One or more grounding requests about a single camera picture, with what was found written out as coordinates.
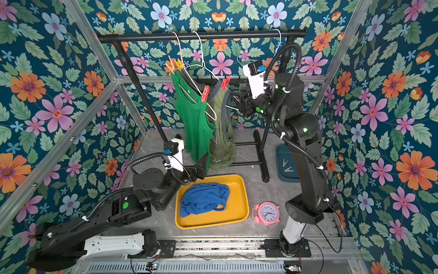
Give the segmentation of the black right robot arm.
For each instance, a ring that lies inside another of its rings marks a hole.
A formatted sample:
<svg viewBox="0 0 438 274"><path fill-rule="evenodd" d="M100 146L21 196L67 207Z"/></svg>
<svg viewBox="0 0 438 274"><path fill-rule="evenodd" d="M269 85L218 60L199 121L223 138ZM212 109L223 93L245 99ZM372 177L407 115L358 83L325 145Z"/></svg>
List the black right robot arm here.
<svg viewBox="0 0 438 274"><path fill-rule="evenodd" d="M328 186L322 159L322 130L314 114L303 110L305 84L291 73L279 73L271 87L268 75L248 77L249 85L239 93L238 106L245 115L255 113L266 118L274 134L292 153L301 193L285 203L289 215L277 245L284 256L293 256L308 246L303 234L308 225L316 225L325 213L336 213L340 204Z"/></svg>

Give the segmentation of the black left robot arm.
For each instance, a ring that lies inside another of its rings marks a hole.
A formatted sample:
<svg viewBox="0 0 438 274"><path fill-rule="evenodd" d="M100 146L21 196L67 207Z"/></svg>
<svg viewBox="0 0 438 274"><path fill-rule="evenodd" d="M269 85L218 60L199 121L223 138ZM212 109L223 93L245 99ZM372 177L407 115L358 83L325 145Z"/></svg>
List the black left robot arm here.
<svg viewBox="0 0 438 274"><path fill-rule="evenodd" d="M103 236L103 232L123 227L163 211L183 185L206 176L208 154L194 166L179 171L171 164L174 155L153 153L130 163L131 187L121 188L102 198L81 218L62 224L44 222L36 227L33 239L40 243L31 251L26 265L53 272L74 266L95 256L123 252L127 256L152 257L159 250L156 235L150 229L128 236Z"/></svg>

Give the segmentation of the yellow clothespin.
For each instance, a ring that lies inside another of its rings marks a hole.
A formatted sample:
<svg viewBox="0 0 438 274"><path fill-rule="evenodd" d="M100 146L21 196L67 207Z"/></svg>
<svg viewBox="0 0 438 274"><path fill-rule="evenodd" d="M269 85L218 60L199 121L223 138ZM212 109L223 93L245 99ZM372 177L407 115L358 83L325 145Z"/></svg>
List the yellow clothespin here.
<svg viewBox="0 0 438 274"><path fill-rule="evenodd" d="M174 65L175 70L177 70L177 71L184 69L184 64L181 62L180 59L175 59L173 61L173 65Z"/></svg>

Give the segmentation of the blue tank top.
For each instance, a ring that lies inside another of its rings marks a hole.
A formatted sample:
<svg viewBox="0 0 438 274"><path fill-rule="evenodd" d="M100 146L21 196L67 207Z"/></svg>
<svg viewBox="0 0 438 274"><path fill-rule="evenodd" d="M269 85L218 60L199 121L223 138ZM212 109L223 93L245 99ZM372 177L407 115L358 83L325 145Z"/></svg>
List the blue tank top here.
<svg viewBox="0 0 438 274"><path fill-rule="evenodd" d="M180 216L200 215L212 211L221 212L227 207L230 189L216 182L194 184L182 196Z"/></svg>

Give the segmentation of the olive grey tank top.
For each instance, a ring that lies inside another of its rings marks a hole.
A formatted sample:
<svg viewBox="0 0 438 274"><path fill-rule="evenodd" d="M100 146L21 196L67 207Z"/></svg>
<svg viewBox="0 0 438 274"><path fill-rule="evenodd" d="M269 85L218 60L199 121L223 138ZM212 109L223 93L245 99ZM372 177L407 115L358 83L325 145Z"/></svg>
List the olive grey tank top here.
<svg viewBox="0 0 438 274"><path fill-rule="evenodd" d="M180 73L188 85L197 92L190 79L185 72ZM204 86L197 83L202 91ZM209 117L209 121L215 126L213 137L211 139L211 161L210 170L220 170L230 166L236 161L236 144L234 143L233 127L230 121L230 111L227 108L229 104L230 90L221 89L222 81L218 81L216 85L210 87L208 103L217 114L217 121L213 121Z"/></svg>

